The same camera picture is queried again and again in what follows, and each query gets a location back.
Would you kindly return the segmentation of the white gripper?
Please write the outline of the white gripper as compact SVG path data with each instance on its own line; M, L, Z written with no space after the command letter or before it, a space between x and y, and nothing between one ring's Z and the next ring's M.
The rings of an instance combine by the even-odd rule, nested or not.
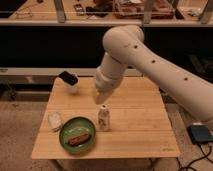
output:
M95 88L103 93L97 94L96 103L103 104L111 95L109 91L116 89L120 82L120 75L116 74L113 70L104 69L99 66L95 75Z

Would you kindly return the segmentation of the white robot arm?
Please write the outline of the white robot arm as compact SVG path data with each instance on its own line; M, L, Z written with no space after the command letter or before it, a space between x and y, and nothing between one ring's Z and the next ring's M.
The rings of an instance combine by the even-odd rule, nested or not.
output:
M113 27L104 34L105 54L93 89L95 103L103 103L113 93L131 66L213 129L213 84L156 55L143 40L143 31L135 25Z

